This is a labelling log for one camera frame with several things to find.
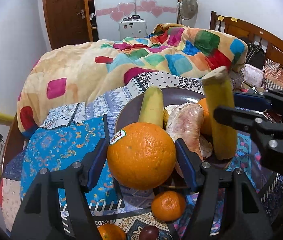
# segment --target fan grille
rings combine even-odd
[[[197,11],[197,0],[180,0],[178,13],[184,20],[192,19]]]

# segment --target colorful comforter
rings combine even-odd
[[[222,65],[239,71],[246,53],[247,45],[234,36],[174,24],[158,25],[149,38],[67,45],[44,54],[27,77],[17,103],[18,126],[30,137],[50,109],[88,104],[122,87],[131,68],[201,78]]]

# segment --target wooden headboard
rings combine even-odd
[[[264,44],[264,41],[267,41],[265,58],[283,65],[283,41],[256,25],[239,19],[217,15],[216,12],[212,11],[209,29],[216,31],[222,31],[224,29],[224,33],[237,38],[246,37],[252,43],[254,43],[257,37],[259,46],[262,43]]]

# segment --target heart sticker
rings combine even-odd
[[[152,8],[156,7],[157,2],[155,0],[141,0],[140,6],[146,11],[150,12]]]
[[[158,18],[158,17],[163,13],[163,8],[161,8],[161,7],[153,7],[153,8],[151,9],[151,12],[152,12],[152,14],[153,14],[156,18]]]
[[[129,16],[135,10],[135,4],[133,2],[130,3],[120,3],[117,5],[118,11],[122,11],[126,16]]]
[[[125,13],[123,11],[112,11],[109,15],[115,22],[119,22],[125,16]]]

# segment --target orange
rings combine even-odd
[[[126,240],[126,233],[115,224],[104,224],[98,227],[98,231],[104,240]]]
[[[185,207],[185,198],[175,191],[159,193],[152,202],[153,215],[161,221],[172,221],[180,218]]]
[[[113,177],[121,184],[148,190],[164,183],[174,170],[176,149],[172,138],[152,123],[132,123],[117,132],[107,151]]]
[[[200,127],[200,132],[203,134],[212,135],[212,123],[211,123],[209,112],[208,112],[206,98],[199,100],[198,104],[200,104],[204,109],[204,122],[202,126]]]

